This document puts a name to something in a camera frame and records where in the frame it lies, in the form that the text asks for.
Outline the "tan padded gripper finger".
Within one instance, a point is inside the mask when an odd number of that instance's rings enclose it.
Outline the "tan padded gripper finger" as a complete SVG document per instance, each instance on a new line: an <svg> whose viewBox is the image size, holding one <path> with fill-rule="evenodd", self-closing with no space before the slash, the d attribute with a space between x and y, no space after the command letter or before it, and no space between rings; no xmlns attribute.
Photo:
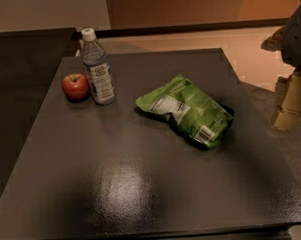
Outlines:
<svg viewBox="0 0 301 240"><path fill-rule="evenodd" d="M301 120L301 68L288 78L279 77L274 93L276 108L272 127L281 131L294 129Z"/></svg>

